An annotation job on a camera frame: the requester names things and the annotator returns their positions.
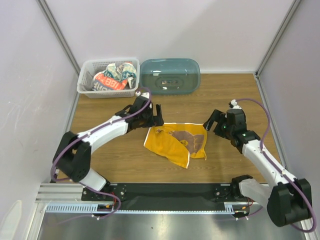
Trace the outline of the yellow brown bear towel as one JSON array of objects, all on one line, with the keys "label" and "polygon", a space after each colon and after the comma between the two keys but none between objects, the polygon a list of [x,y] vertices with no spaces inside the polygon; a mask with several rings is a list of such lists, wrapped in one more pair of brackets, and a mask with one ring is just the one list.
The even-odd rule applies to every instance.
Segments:
[{"label": "yellow brown bear towel", "polygon": [[187,169],[190,159],[206,159],[207,131],[198,123],[164,123],[150,127],[143,146]]}]

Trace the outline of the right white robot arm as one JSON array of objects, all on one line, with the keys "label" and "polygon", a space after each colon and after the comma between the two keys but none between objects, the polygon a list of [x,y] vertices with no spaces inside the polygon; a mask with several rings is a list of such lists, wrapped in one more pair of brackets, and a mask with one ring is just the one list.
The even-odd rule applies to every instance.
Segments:
[{"label": "right white robot arm", "polygon": [[243,175],[232,179],[230,195],[236,201],[245,197],[266,208],[277,227],[291,225],[313,217],[311,185],[286,170],[268,151],[261,138],[247,129],[246,115],[239,106],[222,112],[215,109],[203,125],[231,145],[259,170],[267,185]]}]

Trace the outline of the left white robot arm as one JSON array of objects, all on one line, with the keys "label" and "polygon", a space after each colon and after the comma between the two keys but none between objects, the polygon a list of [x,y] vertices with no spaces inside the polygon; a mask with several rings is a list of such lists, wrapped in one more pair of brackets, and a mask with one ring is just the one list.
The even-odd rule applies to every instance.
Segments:
[{"label": "left white robot arm", "polygon": [[52,177],[58,169],[70,180],[90,189],[99,200],[110,195],[110,182],[91,168],[91,156],[101,146],[138,128],[164,125],[162,107],[142,94],[106,122],[80,133],[66,132],[52,161]]}]

